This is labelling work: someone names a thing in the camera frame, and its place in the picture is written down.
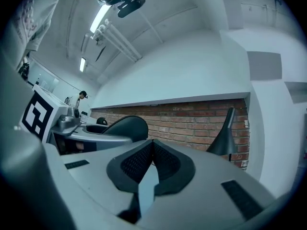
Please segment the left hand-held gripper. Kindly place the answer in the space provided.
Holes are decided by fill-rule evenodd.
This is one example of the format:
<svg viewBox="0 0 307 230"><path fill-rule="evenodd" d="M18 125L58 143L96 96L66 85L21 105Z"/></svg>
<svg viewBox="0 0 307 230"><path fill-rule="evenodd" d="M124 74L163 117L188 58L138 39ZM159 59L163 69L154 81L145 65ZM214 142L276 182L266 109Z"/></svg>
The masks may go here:
<svg viewBox="0 0 307 230"><path fill-rule="evenodd" d="M128 137L104 134L108 126L82 124L79 110L68 106L48 90L38 85L32 90L34 95L21 118L21 128L36 135L44 145L53 145L59 155L97 151L96 143L132 143ZM73 138L73 134L77 134L78 139Z"/></svg>

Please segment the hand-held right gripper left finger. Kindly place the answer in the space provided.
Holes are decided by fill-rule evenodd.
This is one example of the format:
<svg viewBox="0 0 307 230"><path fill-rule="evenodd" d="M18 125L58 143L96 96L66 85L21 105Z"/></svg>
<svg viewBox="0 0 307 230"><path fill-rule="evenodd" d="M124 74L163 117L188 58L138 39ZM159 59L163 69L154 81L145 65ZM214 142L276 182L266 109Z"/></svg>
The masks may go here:
<svg viewBox="0 0 307 230"><path fill-rule="evenodd" d="M47 164L56 188L77 230L151 230L152 226L132 224L117 217L129 208L133 195L118 190L109 179L108 163L146 141L116 148L72 155L59 155L46 143Z"/></svg>

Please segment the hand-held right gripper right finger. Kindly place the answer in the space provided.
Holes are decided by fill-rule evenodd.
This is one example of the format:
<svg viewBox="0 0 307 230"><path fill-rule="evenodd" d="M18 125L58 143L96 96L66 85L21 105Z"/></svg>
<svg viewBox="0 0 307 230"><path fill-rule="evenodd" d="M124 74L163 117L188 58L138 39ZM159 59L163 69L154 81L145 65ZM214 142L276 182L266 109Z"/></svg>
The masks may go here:
<svg viewBox="0 0 307 230"><path fill-rule="evenodd" d="M141 218L149 230L261 230L286 204L289 195L275 198L259 181L217 155L166 145L189 156L196 167L190 183L175 195L157 196ZM246 220L222 184L237 182L262 208Z"/></svg>

